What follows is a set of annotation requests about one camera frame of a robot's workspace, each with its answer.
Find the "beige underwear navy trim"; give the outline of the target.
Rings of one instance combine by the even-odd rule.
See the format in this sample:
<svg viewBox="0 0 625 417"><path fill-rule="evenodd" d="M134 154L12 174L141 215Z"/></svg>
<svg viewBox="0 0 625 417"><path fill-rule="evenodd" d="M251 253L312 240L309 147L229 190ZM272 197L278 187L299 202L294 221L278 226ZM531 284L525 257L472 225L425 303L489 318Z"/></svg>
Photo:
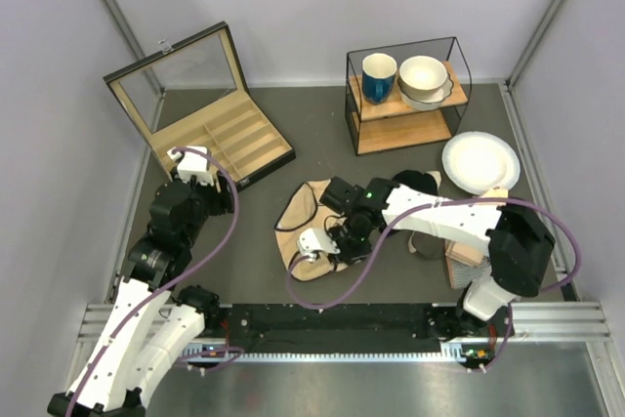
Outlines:
<svg viewBox="0 0 625 417"><path fill-rule="evenodd" d="M287 270L301 256L297 239L306 229L329 229L345 220L320 202L329 184L330 180L303 182L291 195L274 226L278 250ZM346 263L335 264L326 254L320 254L311 262L301 262L292 275L299 281L312 281L349 266Z"/></svg>

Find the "black underwear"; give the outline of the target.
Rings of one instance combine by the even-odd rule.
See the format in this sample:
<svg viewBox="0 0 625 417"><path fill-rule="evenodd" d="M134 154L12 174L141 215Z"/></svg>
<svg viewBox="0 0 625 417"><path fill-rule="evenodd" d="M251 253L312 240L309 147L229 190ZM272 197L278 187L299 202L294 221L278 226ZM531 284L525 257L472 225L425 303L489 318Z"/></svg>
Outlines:
<svg viewBox="0 0 625 417"><path fill-rule="evenodd" d="M437 196L441 184L441 174L439 171L402 170L395 174L392 180L413 190Z"/></svg>

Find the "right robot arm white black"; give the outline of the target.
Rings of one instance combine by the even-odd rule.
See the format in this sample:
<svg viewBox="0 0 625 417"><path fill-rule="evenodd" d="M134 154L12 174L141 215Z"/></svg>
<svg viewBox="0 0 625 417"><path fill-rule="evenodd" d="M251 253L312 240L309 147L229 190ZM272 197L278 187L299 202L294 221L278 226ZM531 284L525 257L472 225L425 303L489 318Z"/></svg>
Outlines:
<svg viewBox="0 0 625 417"><path fill-rule="evenodd" d="M439 338L479 334L502 307L536 297L555 246L535 211L518 199L463 204L391 180L375 178L362 188L334 177L320 202L343 222L306 229L298 238L303 255L325 253L333 263L351 264L371 253L373 230L389 228L469 246L488 259L488 272L465 288L455 313L430 318Z"/></svg>

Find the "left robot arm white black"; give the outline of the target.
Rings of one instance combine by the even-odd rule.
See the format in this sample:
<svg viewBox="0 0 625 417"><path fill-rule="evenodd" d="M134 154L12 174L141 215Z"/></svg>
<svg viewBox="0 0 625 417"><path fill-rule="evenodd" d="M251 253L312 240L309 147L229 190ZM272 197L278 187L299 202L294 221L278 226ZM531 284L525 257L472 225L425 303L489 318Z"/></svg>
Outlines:
<svg viewBox="0 0 625 417"><path fill-rule="evenodd" d="M131 248L117 297L88 363L69 389L52 396L51 416L143 416L160 381L189 341L221 326L219 298L199 286L183 289L165 321L147 335L175 283L188 273L191 249L207 219L237 212L226 175L197 176L160 186L146 233Z"/></svg>

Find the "grey underwear white band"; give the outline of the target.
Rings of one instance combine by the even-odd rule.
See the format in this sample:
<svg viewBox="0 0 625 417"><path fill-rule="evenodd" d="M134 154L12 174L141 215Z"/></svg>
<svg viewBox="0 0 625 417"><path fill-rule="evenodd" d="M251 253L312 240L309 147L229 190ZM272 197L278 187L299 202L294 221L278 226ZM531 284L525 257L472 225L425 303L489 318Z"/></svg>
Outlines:
<svg viewBox="0 0 625 417"><path fill-rule="evenodd" d="M445 241L433 235L413 231L408 238L408 252L424 260L440 259L445 253Z"/></svg>

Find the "striped grey underwear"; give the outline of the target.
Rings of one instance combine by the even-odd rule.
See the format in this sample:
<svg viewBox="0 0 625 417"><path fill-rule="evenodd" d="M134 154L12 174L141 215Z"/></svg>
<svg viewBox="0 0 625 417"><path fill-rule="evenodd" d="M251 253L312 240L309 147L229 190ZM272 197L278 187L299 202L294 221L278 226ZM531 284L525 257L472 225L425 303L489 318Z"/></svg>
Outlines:
<svg viewBox="0 0 625 417"><path fill-rule="evenodd" d="M463 290L472 281L484 274L491 274L491 265L487 260L483 260L477 266L466 265L454 260L447 261L447 271L452 290Z"/></svg>

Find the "black compartment box glass lid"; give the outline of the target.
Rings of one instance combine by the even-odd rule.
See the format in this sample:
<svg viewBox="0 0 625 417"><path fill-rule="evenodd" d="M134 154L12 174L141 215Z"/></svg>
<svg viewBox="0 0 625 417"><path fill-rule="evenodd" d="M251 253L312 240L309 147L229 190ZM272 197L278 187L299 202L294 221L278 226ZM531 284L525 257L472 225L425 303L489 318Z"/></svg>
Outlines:
<svg viewBox="0 0 625 417"><path fill-rule="evenodd" d="M251 96L229 25L220 21L104 77L164 172L175 146L203 146L240 189L296 157Z"/></svg>

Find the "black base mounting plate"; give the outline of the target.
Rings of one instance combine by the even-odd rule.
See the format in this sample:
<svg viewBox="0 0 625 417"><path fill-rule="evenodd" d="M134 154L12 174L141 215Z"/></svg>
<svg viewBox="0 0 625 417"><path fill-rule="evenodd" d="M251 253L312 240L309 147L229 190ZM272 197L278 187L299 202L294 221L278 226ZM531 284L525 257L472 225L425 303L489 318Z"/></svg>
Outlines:
<svg viewBox="0 0 625 417"><path fill-rule="evenodd" d="M204 343L248 354L384 354L435 352L442 342L490 345L506 332L506 310L487 322L456 305L351 304L322 312L289 304L222 308L199 334Z"/></svg>

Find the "white round plate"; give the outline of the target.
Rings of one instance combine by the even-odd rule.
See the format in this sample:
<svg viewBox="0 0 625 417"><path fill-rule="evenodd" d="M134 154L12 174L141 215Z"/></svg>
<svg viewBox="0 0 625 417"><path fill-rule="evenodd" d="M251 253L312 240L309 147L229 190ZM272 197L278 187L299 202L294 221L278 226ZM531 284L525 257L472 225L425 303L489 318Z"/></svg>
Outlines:
<svg viewBox="0 0 625 417"><path fill-rule="evenodd" d="M492 188L510 190L521 175L521 163L512 147L485 132L454 136L444 146L441 161L450 181L473 195Z"/></svg>

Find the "white scalloped dish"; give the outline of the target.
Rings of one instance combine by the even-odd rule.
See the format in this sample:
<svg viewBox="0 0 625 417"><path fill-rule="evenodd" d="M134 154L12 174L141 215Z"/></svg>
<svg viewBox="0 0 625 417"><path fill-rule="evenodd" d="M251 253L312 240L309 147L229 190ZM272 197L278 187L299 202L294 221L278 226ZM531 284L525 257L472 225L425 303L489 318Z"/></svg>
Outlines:
<svg viewBox="0 0 625 417"><path fill-rule="evenodd" d="M451 96L454 82L447 79L438 89L424 98L414 99L407 94L408 87L401 79L398 80L401 100L410 108L425 111L439 108L442 103Z"/></svg>

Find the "blue ceramic mug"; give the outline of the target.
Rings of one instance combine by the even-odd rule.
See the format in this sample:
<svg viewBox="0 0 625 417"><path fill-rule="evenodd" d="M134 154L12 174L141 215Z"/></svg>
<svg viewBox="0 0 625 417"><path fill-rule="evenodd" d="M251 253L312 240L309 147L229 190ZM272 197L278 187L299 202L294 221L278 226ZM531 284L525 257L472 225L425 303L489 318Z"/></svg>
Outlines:
<svg viewBox="0 0 625 417"><path fill-rule="evenodd" d="M372 104L382 104L390 95L396 80L396 60L374 53L362 61L362 93Z"/></svg>

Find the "cream ceramic bowl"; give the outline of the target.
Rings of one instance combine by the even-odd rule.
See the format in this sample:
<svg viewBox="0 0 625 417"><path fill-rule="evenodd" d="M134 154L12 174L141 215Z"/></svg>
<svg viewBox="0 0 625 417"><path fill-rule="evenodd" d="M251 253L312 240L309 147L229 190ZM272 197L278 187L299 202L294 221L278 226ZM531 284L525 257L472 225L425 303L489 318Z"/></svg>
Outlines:
<svg viewBox="0 0 625 417"><path fill-rule="evenodd" d="M414 56L399 68L400 89L412 99L425 99L434 95L447 81L444 64L429 56Z"/></svg>

